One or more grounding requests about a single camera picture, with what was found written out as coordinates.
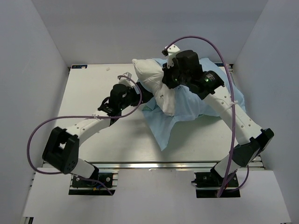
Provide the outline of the aluminium front table rail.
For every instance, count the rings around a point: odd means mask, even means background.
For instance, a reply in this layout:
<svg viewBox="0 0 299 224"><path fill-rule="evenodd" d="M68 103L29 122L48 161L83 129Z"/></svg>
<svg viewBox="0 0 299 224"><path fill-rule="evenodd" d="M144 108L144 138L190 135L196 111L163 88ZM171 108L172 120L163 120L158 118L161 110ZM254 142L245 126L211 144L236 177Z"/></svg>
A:
<svg viewBox="0 0 299 224"><path fill-rule="evenodd" d="M216 162L98 162L100 169L211 169Z"/></svg>

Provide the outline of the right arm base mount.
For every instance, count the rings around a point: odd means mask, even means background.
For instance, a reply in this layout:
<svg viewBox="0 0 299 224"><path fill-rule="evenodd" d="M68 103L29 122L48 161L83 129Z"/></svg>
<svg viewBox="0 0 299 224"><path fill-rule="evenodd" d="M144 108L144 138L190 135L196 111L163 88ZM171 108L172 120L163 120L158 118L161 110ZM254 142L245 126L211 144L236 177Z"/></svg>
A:
<svg viewBox="0 0 299 224"><path fill-rule="evenodd" d="M217 192L221 188L222 182L218 181L210 172L197 172L194 173L194 180L191 184L196 189L197 198L216 198ZM236 174L226 184L220 198L240 198L240 191L237 189L239 186Z"/></svg>

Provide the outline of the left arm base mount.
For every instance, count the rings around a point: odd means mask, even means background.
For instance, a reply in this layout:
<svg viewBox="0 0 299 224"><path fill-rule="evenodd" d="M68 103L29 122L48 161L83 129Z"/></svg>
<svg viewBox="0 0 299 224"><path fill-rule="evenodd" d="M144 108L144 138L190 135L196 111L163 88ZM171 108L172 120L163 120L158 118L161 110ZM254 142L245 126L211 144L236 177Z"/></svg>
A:
<svg viewBox="0 0 299 224"><path fill-rule="evenodd" d="M113 196L118 185L118 172L100 169L95 180L87 181L73 175L69 195L71 196Z"/></svg>

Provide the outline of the white pillow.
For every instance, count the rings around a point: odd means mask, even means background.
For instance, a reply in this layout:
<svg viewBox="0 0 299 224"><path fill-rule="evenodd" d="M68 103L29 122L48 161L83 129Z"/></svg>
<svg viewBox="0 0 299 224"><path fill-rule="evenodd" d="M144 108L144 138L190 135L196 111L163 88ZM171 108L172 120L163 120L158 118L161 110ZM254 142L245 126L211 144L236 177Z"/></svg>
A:
<svg viewBox="0 0 299 224"><path fill-rule="evenodd" d="M175 90L162 82L162 67L154 59L133 59L132 63L142 86L153 94L153 98L146 104L148 109L152 111L159 108L165 115L173 117Z"/></svg>

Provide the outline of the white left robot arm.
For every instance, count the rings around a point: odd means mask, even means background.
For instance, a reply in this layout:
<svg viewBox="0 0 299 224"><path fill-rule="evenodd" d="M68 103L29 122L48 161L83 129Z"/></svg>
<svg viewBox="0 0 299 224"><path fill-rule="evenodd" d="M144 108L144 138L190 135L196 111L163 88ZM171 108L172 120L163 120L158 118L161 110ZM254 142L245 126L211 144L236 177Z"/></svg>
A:
<svg viewBox="0 0 299 224"><path fill-rule="evenodd" d="M65 175L78 175L88 186L96 185L99 180L99 170L79 158L80 145L100 130L113 125L121 116L122 110L129 106L137 107L152 98L153 94L140 82L137 82L134 87L115 84L110 95L102 101L90 118L68 128L55 127L51 131L42 159Z"/></svg>

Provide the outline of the blue green satin pillowcase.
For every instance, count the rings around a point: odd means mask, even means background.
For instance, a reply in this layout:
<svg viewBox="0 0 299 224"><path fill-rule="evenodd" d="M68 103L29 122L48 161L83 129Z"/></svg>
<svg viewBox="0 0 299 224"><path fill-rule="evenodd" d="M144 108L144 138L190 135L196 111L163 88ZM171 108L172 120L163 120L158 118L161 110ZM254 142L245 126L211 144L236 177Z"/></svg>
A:
<svg viewBox="0 0 299 224"><path fill-rule="evenodd" d="M166 60L154 58L162 67ZM145 105L142 112L154 134L154 137L161 150L168 145L171 130L179 121L193 121L201 115L218 116L218 113L208 104L201 100L196 94L191 93L186 86L178 86L175 90L175 115L165 115L162 110L156 108L149 110Z"/></svg>

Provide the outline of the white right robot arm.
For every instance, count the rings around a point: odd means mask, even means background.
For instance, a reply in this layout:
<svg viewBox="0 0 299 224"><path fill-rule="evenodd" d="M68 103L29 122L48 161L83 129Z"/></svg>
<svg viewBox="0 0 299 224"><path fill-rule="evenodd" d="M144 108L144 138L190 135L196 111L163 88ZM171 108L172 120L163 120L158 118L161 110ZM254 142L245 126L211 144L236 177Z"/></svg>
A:
<svg viewBox="0 0 299 224"><path fill-rule="evenodd" d="M211 181L216 186L227 182L228 176L247 166L274 137L270 129L262 129L232 100L232 91L214 71L203 71L197 53L170 47L163 50L168 57L163 65L163 82L170 88L184 85L216 111L232 132L233 149L211 169Z"/></svg>

